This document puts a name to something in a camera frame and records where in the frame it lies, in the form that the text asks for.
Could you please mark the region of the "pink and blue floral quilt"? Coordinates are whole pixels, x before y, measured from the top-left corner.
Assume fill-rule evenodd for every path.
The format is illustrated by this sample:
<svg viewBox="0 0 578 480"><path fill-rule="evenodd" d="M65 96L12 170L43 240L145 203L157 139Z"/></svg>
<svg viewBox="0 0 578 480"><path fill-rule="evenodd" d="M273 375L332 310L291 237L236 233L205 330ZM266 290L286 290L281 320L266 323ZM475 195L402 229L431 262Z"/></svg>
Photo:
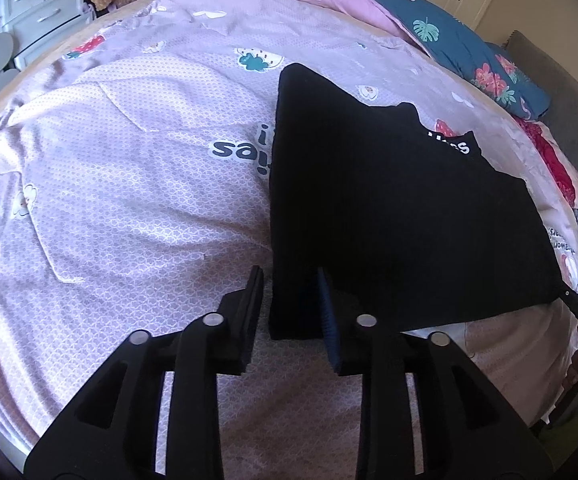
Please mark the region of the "pink and blue floral quilt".
<svg viewBox="0 0 578 480"><path fill-rule="evenodd" d="M537 120L550 97L502 48L428 0L300 0L337 10L406 40L513 116Z"/></svg>

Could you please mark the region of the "black kids sweater orange patches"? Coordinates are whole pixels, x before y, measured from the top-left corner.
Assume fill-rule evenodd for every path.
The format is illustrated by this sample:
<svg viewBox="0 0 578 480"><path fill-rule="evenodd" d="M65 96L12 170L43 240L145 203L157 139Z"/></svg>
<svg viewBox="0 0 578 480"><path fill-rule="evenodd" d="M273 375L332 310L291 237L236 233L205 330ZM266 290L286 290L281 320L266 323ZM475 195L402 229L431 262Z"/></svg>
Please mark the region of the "black kids sweater orange patches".
<svg viewBox="0 0 578 480"><path fill-rule="evenodd" d="M269 179L278 339L344 333L369 314L407 332L560 296L562 276L523 180L448 140L409 103L362 104L301 64L280 74Z"/></svg>

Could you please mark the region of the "white plastic drawer cabinet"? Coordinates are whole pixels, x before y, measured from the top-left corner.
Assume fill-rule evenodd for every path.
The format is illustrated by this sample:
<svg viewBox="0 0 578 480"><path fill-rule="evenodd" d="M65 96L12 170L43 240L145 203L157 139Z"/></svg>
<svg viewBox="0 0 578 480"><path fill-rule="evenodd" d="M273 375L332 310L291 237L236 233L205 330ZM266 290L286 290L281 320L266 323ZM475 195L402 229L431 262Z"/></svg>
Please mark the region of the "white plastic drawer cabinet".
<svg viewBox="0 0 578 480"><path fill-rule="evenodd" d="M0 32L13 39L12 63L18 70L94 19L85 0L0 0Z"/></svg>

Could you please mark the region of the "lilac strawberry print bedsheet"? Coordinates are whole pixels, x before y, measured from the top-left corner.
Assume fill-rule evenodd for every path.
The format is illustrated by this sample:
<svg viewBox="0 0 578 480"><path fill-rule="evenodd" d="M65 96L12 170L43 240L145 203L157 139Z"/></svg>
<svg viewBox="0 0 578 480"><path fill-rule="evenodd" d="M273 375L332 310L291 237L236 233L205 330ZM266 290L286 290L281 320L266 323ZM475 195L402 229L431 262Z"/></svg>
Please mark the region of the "lilac strawberry print bedsheet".
<svg viewBox="0 0 578 480"><path fill-rule="evenodd" d="M502 108L403 39L296 0L151 0L96 21L0 103L0 447L23 463L133 330L214 310L269 266L280 73L473 131L526 181L578 290L574 215Z"/></svg>

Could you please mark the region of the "red and cream pillow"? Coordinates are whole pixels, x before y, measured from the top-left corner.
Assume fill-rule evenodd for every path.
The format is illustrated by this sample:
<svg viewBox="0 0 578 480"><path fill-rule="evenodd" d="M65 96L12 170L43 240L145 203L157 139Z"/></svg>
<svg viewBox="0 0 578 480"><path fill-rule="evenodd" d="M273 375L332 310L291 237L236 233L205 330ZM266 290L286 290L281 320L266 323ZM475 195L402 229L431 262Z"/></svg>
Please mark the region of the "red and cream pillow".
<svg viewBox="0 0 578 480"><path fill-rule="evenodd" d="M514 120L532 141L566 202L573 209L578 209L578 171L563 153L550 129L543 122L519 117Z"/></svg>

